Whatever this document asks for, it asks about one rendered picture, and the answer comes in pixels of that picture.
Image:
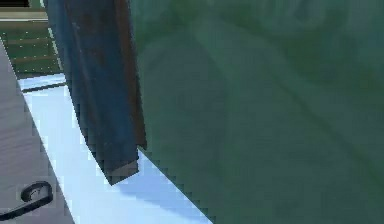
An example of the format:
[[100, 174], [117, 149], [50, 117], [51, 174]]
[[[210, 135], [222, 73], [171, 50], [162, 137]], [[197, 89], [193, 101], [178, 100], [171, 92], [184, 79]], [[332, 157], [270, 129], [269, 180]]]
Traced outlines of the grey room door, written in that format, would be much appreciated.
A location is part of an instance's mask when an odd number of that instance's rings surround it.
[[52, 202], [0, 224], [75, 224], [0, 39], [0, 213], [23, 204], [36, 181], [51, 184]]

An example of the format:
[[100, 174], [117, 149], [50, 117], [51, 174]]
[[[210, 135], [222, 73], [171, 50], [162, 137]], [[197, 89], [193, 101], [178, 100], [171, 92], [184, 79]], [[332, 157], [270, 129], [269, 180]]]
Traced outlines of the blue rusty door frame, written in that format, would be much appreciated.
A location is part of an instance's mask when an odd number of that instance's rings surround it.
[[109, 184], [147, 146], [128, 0], [43, 0], [85, 142]]

